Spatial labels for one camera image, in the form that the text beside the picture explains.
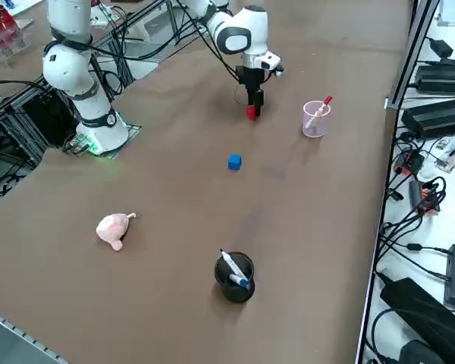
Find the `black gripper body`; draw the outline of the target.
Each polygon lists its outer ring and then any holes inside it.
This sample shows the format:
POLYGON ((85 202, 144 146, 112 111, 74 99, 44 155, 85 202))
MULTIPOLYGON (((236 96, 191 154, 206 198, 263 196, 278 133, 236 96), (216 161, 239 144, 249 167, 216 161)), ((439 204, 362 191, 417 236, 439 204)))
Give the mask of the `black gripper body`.
POLYGON ((237 68, 238 83, 248 91, 256 91, 265 82, 265 70, 249 67, 237 68))

